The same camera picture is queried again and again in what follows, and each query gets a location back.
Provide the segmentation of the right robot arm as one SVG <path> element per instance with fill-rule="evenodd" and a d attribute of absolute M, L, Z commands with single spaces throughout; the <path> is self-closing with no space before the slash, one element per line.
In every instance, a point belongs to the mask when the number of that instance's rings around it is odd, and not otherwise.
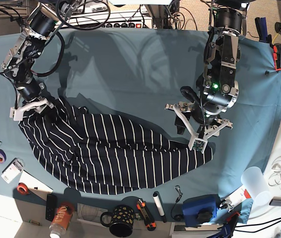
<path fill-rule="evenodd" d="M 7 78 L 15 90 L 15 104 L 10 108 L 9 115 L 14 121 L 22 121 L 27 111 L 34 110 L 40 114 L 54 107 L 48 99 L 41 96 L 44 83 L 39 83 L 34 77 L 46 77 L 60 64 L 65 42 L 56 28 L 57 22 L 55 11 L 48 4 L 38 3 L 22 26 L 16 43 L 9 49 L 1 64 L 0 75 Z M 47 73 L 34 73 L 32 66 L 35 59 L 40 57 L 54 35 L 57 35 L 61 41 L 61 51 L 56 65 Z"/>

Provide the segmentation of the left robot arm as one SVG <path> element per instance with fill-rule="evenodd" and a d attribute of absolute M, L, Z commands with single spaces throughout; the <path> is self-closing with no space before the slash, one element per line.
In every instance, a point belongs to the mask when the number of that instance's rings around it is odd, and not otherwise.
<path fill-rule="evenodd" d="M 185 118 L 193 118 L 199 124 L 199 137 L 211 132 L 218 135 L 222 128 L 233 127 L 220 114 L 231 108 L 239 95 L 236 65 L 241 56 L 239 37 L 245 35 L 243 27 L 248 8 L 247 3 L 239 0 L 212 0 L 207 4 L 210 12 L 208 40 L 203 72 L 196 80 L 198 91 L 190 86 L 181 87 L 187 102 L 179 103 Z"/>

